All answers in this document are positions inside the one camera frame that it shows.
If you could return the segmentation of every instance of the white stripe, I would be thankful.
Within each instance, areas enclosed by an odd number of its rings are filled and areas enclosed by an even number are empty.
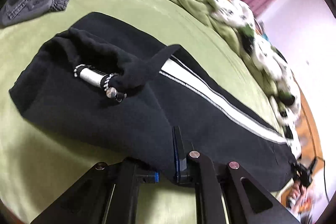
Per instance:
[[[263,126],[256,120],[247,116],[245,113],[239,111],[224,97],[213,92],[206,83],[201,81],[198,77],[194,76],[183,67],[176,64],[174,61],[168,59],[161,68],[160,73],[196,92],[219,110],[221,110],[233,122],[239,124],[251,133],[275,143],[287,143],[284,137],[280,136],[277,132]]]

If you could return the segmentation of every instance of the person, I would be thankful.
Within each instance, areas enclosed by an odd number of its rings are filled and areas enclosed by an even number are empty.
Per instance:
[[[295,181],[287,200],[295,200],[293,205],[288,206],[287,209],[301,224],[312,224],[312,201],[306,187],[300,186],[300,182]]]

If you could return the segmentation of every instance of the black cable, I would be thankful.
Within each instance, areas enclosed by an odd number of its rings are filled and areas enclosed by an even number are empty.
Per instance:
[[[327,184],[326,184],[326,161],[325,159],[316,156],[316,158],[318,158],[319,160],[323,160],[323,177],[324,177],[324,190],[325,190],[325,197],[327,198],[328,203],[330,202],[330,199],[328,197],[328,193],[327,193]]]

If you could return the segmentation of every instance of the green bed sheet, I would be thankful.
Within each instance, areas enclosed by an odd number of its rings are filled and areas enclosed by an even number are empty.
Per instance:
[[[166,45],[181,44],[223,88],[279,130],[267,97],[241,59],[183,8],[169,0],[70,0],[64,12],[0,30],[0,198],[27,223],[96,162],[112,164],[124,158],[38,130],[22,119],[8,93],[45,41],[93,11],[125,21]],[[164,178],[158,185],[141,186],[137,223],[195,222],[192,189]]]

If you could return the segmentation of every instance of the metal screw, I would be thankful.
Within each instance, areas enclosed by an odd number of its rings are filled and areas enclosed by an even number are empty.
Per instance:
[[[229,167],[232,169],[238,169],[239,168],[239,163],[236,161],[232,161],[229,163]]]
[[[189,156],[192,157],[192,158],[198,158],[200,156],[200,153],[197,152],[197,151],[191,151],[189,153]]]
[[[95,168],[96,168],[97,170],[104,170],[106,166],[107,166],[106,163],[104,163],[104,162],[99,162],[99,163],[97,163],[97,164],[95,165]]]

